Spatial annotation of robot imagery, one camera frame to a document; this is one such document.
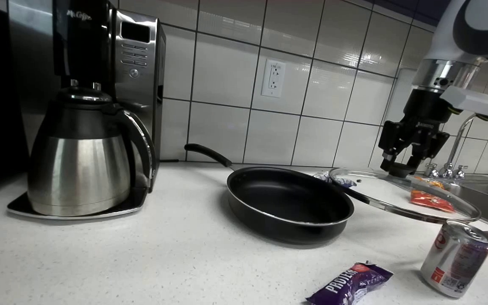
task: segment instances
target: electrical outlet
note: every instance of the electrical outlet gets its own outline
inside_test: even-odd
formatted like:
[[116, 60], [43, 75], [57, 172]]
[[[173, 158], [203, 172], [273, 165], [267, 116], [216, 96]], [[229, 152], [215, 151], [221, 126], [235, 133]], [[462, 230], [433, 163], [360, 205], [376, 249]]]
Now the electrical outlet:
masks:
[[265, 64], [265, 75], [263, 76], [263, 88], [261, 89], [261, 95], [275, 98], [281, 97], [284, 74], [284, 62], [267, 59], [267, 62]]

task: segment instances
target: stainless steel carafe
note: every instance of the stainless steel carafe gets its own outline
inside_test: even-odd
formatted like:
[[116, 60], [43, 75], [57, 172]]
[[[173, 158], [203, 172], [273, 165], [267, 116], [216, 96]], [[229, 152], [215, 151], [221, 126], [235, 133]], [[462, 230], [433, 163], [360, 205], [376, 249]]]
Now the stainless steel carafe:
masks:
[[100, 90], [60, 90], [31, 151], [28, 197], [33, 209], [82, 216], [124, 201], [134, 177], [131, 143], [151, 182], [153, 143], [138, 117]]

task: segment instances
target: speckled countertop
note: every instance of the speckled countertop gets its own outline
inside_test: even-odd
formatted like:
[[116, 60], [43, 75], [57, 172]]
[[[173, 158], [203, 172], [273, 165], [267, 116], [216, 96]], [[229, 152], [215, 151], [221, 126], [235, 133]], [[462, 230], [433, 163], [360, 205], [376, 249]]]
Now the speckled countertop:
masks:
[[10, 216], [6, 205], [25, 179], [0, 185], [0, 304], [298, 305], [367, 259], [395, 276], [360, 305], [488, 304], [488, 259], [461, 300], [422, 283], [418, 270], [440, 225], [354, 201], [334, 242], [287, 247], [232, 215], [229, 173], [216, 164], [163, 164], [142, 211], [93, 222]]

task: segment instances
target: coffee maker base plate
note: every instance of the coffee maker base plate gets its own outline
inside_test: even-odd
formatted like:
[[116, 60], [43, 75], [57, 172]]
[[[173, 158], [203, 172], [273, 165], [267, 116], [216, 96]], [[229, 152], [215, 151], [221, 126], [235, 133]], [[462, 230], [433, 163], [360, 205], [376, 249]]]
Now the coffee maker base plate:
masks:
[[120, 216], [138, 212], [143, 207], [144, 199], [148, 193], [148, 189], [142, 187], [133, 187], [129, 192], [129, 197], [124, 202], [117, 206], [111, 207], [108, 210], [97, 212], [90, 215], [83, 216], [49, 216], [35, 212], [28, 199], [28, 194], [23, 193], [20, 197], [14, 199], [7, 206], [7, 211], [12, 214], [20, 216], [27, 216], [38, 219], [52, 219], [52, 220], [85, 220], [98, 219], [113, 216]]

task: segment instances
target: soda can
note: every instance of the soda can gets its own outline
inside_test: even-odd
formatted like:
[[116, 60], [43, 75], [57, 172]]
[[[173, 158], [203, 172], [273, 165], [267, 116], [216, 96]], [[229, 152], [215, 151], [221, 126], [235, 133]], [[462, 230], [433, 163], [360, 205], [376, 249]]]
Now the soda can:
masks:
[[458, 299], [468, 290], [487, 255], [485, 232], [447, 220], [421, 266], [421, 275], [440, 293]]

